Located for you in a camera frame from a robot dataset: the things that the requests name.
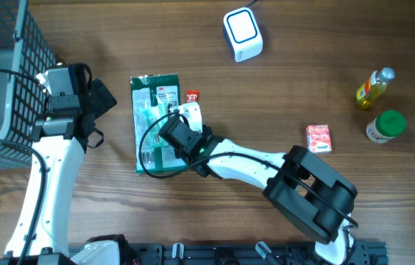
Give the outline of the red Nescafe stick sachet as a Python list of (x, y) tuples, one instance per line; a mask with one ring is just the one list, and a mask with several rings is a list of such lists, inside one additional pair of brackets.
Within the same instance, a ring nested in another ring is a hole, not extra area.
[(199, 91), (198, 90), (187, 90), (186, 93), (186, 102), (198, 102), (199, 101)]

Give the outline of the mint green wipes pack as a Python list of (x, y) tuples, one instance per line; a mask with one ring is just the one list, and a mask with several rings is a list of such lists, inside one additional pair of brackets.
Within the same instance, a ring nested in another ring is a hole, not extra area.
[(165, 117), (161, 121), (157, 122), (162, 116), (169, 113), (169, 108), (172, 106), (171, 103), (160, 103), (154, 107), (145, 107), (140, 109), (140, 113), (144, 118), (146, 125), (149, 127), (153, 124), (153, 128), (146, 134), (143, 144), (150, 148), (165, 147), (169, 144), (159, 136), (161, 127), (168, 121)]

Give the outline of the green 3M sponge package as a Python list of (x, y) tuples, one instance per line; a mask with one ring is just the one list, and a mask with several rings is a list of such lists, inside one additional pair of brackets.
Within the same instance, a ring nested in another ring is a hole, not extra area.
[(176, 171), (185, 166), (174, 149), (158, 132), (167, 121), (158, 119), (180, 104), (177, 74), (145, 75), (130, 78), (135, 133), (136, 172), (144, 169), (157, 174)]

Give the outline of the red tissue pack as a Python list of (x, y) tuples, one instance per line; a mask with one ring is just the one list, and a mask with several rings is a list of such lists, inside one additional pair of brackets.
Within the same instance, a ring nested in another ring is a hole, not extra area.
[(333, 150), (330, 130), (326, 124), (306, 127), (308, 150), (312, 153), (328, 153)]

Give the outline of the yellow oil bottle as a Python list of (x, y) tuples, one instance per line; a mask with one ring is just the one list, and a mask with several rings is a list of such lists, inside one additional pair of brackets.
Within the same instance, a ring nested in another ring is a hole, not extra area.
[(389, 83), (395, 78), (392, 68), (385, 67), (380, 71), (374, 71), (367, 81), (357, 90), (355, 105), (365, 110), (371, 107), (372, 103), (382, 95)]

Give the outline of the green lid white jar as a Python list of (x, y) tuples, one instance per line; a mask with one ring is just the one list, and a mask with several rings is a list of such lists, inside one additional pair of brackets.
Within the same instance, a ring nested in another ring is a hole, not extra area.
[(366, 126), (366, 135), (377, 143), (384, 144), (401, 135), (407, 126), (403, 114), (396, 110), (386, 110)]

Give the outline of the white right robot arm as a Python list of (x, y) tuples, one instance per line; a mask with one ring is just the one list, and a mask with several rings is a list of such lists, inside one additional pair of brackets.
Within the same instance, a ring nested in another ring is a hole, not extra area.
[(302, 146), (287, 153), (247, 149), (217, 135), (190, 133), (180, 153), (200, 175), (240, 180), (263, 195), (298, 230), (316, 242), (331, 264), (350, 259), (356, 187)]

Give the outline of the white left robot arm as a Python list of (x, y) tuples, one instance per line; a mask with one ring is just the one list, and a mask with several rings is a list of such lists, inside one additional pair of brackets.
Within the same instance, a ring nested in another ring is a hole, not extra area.
[(117, 103), (84, 63), (52, 66), (38, 75), (48, 91), (44, 111), (32, 125), (32, 168), (7, 258), (69, 254), (68, 222), (77, 173), (97, 133), (95, 120)]

